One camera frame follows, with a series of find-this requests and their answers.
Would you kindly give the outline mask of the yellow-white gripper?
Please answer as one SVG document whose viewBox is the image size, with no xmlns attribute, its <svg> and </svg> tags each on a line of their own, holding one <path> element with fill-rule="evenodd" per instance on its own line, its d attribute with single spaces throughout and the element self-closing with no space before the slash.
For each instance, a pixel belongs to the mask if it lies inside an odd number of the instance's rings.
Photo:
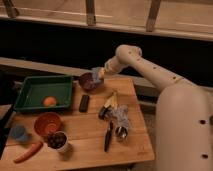
<svg viewBox="0 0 213 171">
<path fill-rule="evenodd" d="M 99 77 L 104 78 L 105 76 L 113 75 L 114 73 L 114 68 L 111 66 L 111 63 L 107 61 L 105 65 L 99 70 Z"/>
</svg>

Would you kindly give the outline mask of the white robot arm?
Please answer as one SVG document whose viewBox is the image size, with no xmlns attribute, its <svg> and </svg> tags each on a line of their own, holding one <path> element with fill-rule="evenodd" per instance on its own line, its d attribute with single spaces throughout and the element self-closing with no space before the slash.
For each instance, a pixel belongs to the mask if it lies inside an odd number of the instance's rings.
<svg viewBox="0 0 213 171">
<path fill-rule="evenodd" d="M 137 46 L 118 46 L 104 70 L 112 75 L 128 66 L 160 91 L 156 104 L 156 171 L 213 171 L 211 95 L 188 79 L 144 59 Z"/>
</svg>

